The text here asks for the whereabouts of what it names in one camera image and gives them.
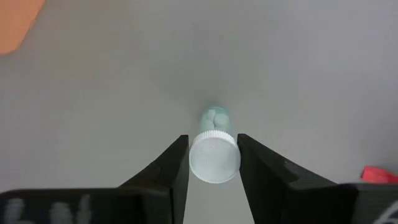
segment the white pill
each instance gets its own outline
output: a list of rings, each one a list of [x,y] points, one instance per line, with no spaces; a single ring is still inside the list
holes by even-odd
[[[216,116],[216,110],[210,109],[207,112],[207,119],[209,119],[211,122],[214,121],[214,117]]]
[[[203,122],[203,129],[206,131],[214,130],[214,123],[210,120],[205,120]]]
[[[216,124],[216,127],[219,128],[227,127],[229,123],[229,116],[226,114],[216,114],[214,117],[214,123]]]

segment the white bottle cap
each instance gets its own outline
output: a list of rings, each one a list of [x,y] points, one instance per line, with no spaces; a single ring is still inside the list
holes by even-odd
[[[191,145],[189,165],[201,180],[220,184],[231,180],[241,166],[241,153],[234,138],[223,131],[199,134]]]

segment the orange object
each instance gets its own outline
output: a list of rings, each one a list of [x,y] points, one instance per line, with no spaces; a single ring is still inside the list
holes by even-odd
[[[17,49],[45,0],[0,0],[0,54]]]

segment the translucent plastic bottle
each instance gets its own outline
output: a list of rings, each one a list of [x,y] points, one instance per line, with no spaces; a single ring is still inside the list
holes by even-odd
[[[192,172],[211,184],[229,181],[238,173],[241,155],[225,108],[211,106],[202,114],[189,157]]]

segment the red object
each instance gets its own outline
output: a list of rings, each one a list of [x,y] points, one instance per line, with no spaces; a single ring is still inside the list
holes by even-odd
[[[365,166],[362,181],[374,184],[398,184],[398,176],[372,166]]]

